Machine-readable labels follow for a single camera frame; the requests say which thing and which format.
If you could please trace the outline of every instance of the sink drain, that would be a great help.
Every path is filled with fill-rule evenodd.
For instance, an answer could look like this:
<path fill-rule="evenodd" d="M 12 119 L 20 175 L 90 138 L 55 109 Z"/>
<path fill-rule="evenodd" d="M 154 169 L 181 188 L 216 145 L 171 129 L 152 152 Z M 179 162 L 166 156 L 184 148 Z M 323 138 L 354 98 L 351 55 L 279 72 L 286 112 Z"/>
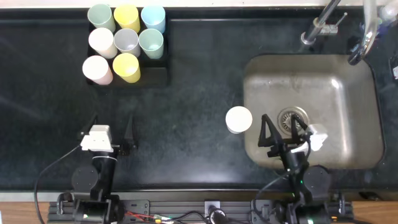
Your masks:
<path fill-rule="evenodd" d="M 297 106 L 292 106 L 292 107 L 283 109 L 278 115 L 278 125 L 279 125 L 279 128 L 285 134 L 288 134 L 288 135 L 291 134 L 291 130 L 292 130 L 291 116 L 293 114 L 296 114 L 302 121 L 304 121 L 304 123 L 308 124 L 308 116 L 303 109 L 301 109 Z M 301 126 L 297 122 L 296 122 L 296 128 L 297 128 L 297 131 L 302 130 Z"/>

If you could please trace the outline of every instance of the plastic cup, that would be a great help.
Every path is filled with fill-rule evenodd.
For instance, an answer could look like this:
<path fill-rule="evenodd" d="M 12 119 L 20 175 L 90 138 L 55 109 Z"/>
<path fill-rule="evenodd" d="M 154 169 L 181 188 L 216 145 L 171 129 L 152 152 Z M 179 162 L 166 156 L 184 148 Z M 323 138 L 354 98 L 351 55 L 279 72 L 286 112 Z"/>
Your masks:
<path fill-rule="evenodd" d="M 132 4 L 123 4 L 114 10 L 114 19 L 123 29 L 132 29 L 139 32 L 138 9 Z"/>
<path fill-rule="evenodd" d="M 132 29 L 121 29 L 114 35 L 114 45 L 122 53 L 133 54 L 138 57 L 141 49 L 138 44 L 138 34 Z"/>
<path fill-rule="evenodd" d="M 94 55 L 83 63 L 83 74 L 100 85 L 109 85 L 113 80 L 112 71 L 105 58 Z"/>
<path fill-rule="evenodd" d="M 247 108 L 235 106 L 227 112 L 225 122 L 231 133 L 239 134 L 250 128 L 253 117 Z"/>
<path fill-rule="evenodd" d="M 151 59 L 159 59 L 163 55 L 163 35 L 155 29 L 141 32 L 138 42 L 145 54 Z"/>
<path fill-rule="evenodd" d="M 113 44 L 113 34 L 106 28 L 93 30 L 88 36 L 88 44 L 104 58 L 111 59 L 118 54 Z"/>
<path fill-rule="evenodd" d="M 96 4 L 87 12 L 88 20 L 97 28 L 107 28 L 114 32 L 116 26 L 112 17 L 112 10 L 108 5 Z"/>
<path fill-rule="evenodd" d="M 166 30 L 166 12 L 162 6 L 146 6 L 141 11 L 141 19 L 148 29 L 157 29 L 162 34 Z"/>
<path fill-rule="evenodd" d="M 113 70 L 128 83 L 135 83 L 141 77 L 138 59 L 132 54 L 118 55 L 113 60 Z"/>

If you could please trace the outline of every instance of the wooden floor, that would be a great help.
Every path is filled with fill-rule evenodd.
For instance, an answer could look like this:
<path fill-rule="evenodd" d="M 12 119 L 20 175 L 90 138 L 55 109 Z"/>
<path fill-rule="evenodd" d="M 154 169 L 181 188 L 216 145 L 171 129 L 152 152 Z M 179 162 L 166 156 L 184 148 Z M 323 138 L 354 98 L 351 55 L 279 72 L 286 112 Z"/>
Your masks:
<path fill-rule="evenodd" d="M 40 202 L 43 219 L 49 204 Z M 32 202 L 0 202 L 2 224 L 40 224 Z M 398 224 L 398 202 L 354 202 L 356 219 L 373 224 Z"/>

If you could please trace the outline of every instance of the faucet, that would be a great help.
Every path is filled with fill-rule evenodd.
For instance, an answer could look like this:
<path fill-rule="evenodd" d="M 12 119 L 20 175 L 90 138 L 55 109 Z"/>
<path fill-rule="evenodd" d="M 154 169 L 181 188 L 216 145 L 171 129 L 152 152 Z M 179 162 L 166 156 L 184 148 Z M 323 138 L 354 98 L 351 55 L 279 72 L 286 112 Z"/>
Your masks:
<path fill-rule="evenodd" d="M 340 1 L 331 0 L 320 16 L 313 20 L 309 30 L 301 35 L 301 41 L 305 45 L 314 44 L 318 35 L 337 34 L 338 25 L 347 16 L 347 13 L 344 13 L 344 16 L 335 25 L 326 25 L 325 22 Z M 350 65 L 356 65 L 368 54 L 377 34 L 376 0 L 363 0 L 363 12 L 365 17 L 365 32 L 361 45 L 349 56 L 348 63 Z"/>

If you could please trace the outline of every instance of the white cup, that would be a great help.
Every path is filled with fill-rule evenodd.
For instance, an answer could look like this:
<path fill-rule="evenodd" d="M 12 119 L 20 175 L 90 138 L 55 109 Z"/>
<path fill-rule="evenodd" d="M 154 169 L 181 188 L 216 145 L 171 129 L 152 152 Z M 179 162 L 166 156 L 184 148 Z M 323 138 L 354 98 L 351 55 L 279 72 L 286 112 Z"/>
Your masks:
<path fill-rule="evenodd" d="M 159 59 L 163 55 L 163 35 L 155 29 L 146 29 L 141 32 L 138 42 L 145 54 L 151 59 Z"/>
<path fill-rule="evenodd" d="M 231 133 L 239 134 L 250 128 L 253 117 L 247 108 L 235 106 L 227 112 L 225 122 Z"/>
<path fill-rule="evenodd" d="M 138 34 L 132 29 L 121 29 L 114 35 L 114 45 L 122 53 L 129 53 L 136 57 L 141 54 L 138 44 Z"/>
<path fill-rule="evenodd" d="M 102 57 L 111 59 L 118 53 L 117 48 L 113 44 L 113 34 L 107 28 L 97 28 L 88 36 L 88 43 Z"/>
<path fill-rule="evenodd" d="M 112 10 L 108 5 L 96 4 L 91 7 L 87 12 L 88 20 L 97 28 L 107 28 L 114 32 L 116 26 L 112 16 Z"/>
<path fill-rule="evenodd" d="M 141 19 L 148 29 L 156 29 L 162 34 L 166 30 L 166 12 L 162 6 L 146 6 L 141 11 Z"/>
<path fill-rule="evenodd" d="M 83 74 L 99 85 L 109 85 L 113 80 L 112 71 L 105 58 L 94 55 L 83 63 Z"/>

